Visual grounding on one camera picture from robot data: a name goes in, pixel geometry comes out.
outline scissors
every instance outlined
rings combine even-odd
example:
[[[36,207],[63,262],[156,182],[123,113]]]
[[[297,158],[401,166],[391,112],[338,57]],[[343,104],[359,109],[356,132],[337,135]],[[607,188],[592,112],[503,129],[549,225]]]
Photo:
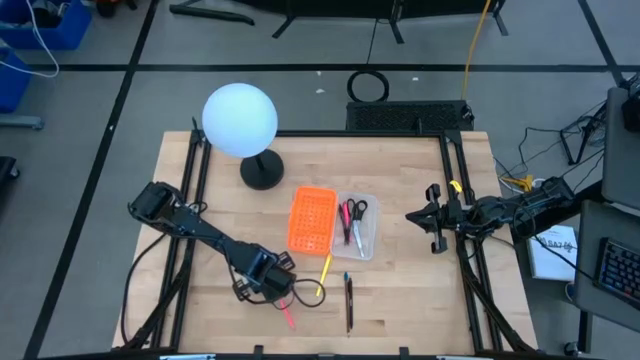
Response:
[[[369,207],[369,204],[364,200],[357,202],[353,199],[347,200],[347,209],[349,210],[349,217],[353,224],[351,227],[353,228],[353,235],[356,238],[356,244],[358,244],[358,250],[360,250],[360,257],[364,257],[364,251],[362,250],[362,239],[360,239],[359,225],[367,207]]]

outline white paper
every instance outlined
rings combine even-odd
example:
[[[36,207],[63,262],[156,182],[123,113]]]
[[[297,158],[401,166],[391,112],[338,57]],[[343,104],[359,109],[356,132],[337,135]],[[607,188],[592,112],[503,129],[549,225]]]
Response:
[[[538,234],[538,238],[553,251],[576,264],[578,244],[573,228],[555,225]],[[573,281],[575,270],[556,255],[542,247],[534,238],[529,239],[529,260],[534,279]]]

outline white cable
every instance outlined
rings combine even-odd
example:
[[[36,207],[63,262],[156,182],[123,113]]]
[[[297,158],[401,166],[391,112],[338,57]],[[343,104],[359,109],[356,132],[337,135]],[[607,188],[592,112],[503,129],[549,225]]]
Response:
[[[29,71],[29,70],[24,70],[24,69],[20,69],[17,68],[13,65],[9,65],[6,62],[0,60],[0,64],[25,73],[25,74],[31,74],[31,75],[37,75],[37,76],[42,76],[44,78],[54,78],[56,76],[58,76],[58,73],[60,72],[60,66],[58,65],[58,62],[56,62],[56,59],[53,57],[53,55],[51,54],[51,51],[49,51],[49,48],[47,48],[47,45],[45,45],[44,40],[42,40],[42,36],[40,36],[40,31],[38,31],[38,25],[36,25],[36,15],[33,13],[33,7],[31,6],[31,2],[29,0],[25,0],[27,2],[27,6],[29,7],[29,12],[31,13],[31,23],[33,24],[33,36],[36,37],[36,40],[38,40],[38,43],[40,43],[40,45],[42,45],[42,47],[44,48],[44,50],[47,52],[47,54],[49,55],[49,57],[51,58],[51,61],[53,61],[53,64],[56,66],[56,71],[53,74],[43,74],[43,73],[39,73],[39,72],[35,72],[35,71]]]
[[[512,188],[511,185],[507,184],[507,182],[502,180],[501,177],[498,177],[498,180],[502,183],[502,185],[504,185],[507,189],[513,191],[514,193],[524,194],[524,191]]]

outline white lamp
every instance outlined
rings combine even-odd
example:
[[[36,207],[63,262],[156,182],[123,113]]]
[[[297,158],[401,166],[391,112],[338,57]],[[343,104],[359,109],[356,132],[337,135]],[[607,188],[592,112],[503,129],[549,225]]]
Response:
[[[276,136],[278,114],[262,90],[238,83],[214,91],[202,110],[202,128],[220,151],[245,158],[240,176],[250,188],[266,190],[282,180],[282,159],[267,149]]]

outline pink marker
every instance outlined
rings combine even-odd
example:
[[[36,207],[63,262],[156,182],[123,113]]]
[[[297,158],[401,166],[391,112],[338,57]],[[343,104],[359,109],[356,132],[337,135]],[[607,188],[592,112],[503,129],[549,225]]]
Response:
[[[284,312],[284,316],[287,318],[287,322],[289,323],[289,327],[293,330],[296,329],[296,324],[293,322],[293,317],[291,316],[291,313],[289,313],[289,309],[286,309],[286,304],[284,303],[284,300],[280,299],[280,307],[283,309],[282,312]]]

